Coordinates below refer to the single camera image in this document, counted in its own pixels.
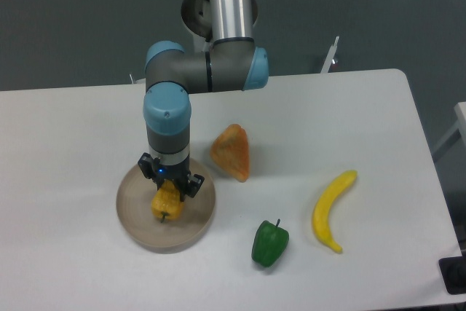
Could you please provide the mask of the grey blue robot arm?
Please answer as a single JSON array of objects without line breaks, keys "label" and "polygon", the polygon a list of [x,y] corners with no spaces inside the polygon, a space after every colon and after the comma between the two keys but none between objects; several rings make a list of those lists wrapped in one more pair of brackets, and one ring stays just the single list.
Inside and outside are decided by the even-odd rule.
[{"label": "grey blue robot arm", "polygon": [[252,0],[208,0],[209,48],[189,54],[175,42],[153,44],[146,54],[143,118],[149,153],[138,161],[157,186],[173,182],[180,200],[195,197],[204,177],[190,171],[190,95],[254,90],[269,78],[266,50],[253,39]]}]

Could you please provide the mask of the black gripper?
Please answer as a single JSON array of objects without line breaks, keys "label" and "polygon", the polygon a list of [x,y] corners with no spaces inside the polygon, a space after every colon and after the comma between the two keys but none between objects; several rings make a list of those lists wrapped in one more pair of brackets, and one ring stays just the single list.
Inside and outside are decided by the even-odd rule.
[{"label": "black gripper", "polygon": [[143,176],[152,180],[159,189],[165,180],[172,181],[180,192],[180,201],[186,197],[194,198],[202,187],[205,177],[191,174],[189,170],[189,155],[175,165],[163,165],[159,158],[143,153],[138,160],[138,167]]}]

